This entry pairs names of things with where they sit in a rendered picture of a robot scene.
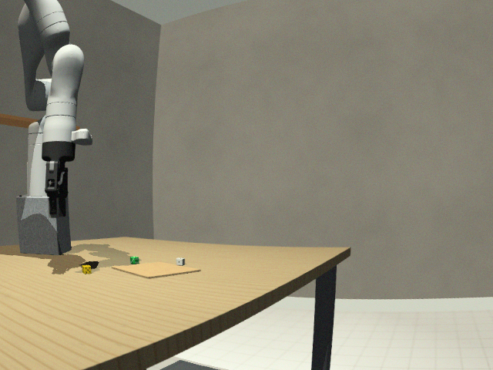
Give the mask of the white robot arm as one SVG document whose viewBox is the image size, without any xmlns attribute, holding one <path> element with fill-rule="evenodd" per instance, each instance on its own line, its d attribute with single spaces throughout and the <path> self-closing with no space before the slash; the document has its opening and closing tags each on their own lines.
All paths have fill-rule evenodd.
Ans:
<svg viewBox="0 0 493 370">
<path fill-rule="evenodd" d="M 24 1 L 18 18 L 18 35 L 25 101 L 30 111 L 46 111 L 45 116 L 29 125 L 27 192 L 32 197 L 45 197 L 47 161 L 42 160 L 42 144 L 66 141 L 92 145 L 87 129 L 76 131 L 84 55 L 78 46 L 70 44 L 69 25 L 57 0 Z M 36 79 L 44 55 L 52 78 Z"/>
</svg>

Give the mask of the tan square mat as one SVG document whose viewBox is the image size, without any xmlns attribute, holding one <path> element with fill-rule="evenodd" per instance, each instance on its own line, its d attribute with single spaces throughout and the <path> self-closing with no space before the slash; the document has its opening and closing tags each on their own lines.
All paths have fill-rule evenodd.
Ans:
<svg viewBox="0 0 493 370">
<path fill-rule="evenodd" d="M 112 267 L 112 269 L 147 279 L 201 271 L 200 269 L 196 268 L 184 267 L 175 264 L 167 264 L 163 262 L 115 266 Z"/>
</svg>

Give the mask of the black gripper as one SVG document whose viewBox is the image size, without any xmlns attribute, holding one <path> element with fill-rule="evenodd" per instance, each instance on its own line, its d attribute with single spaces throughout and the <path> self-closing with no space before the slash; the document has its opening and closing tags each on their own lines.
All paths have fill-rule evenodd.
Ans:
<svg viewBox="0 0 493 370">
<path fill-rule="evenodd" d="M 42 144 L 42 159 L 47 161 L 45 193 L 49 197 L 49 217 L 65 217 L 65 198 L 69 193 L 67 189 L 68 167 L 65 167 L 65 162 L 75 159 L 75 143 L 66 141 L 44 142 Z"/>
</svg>

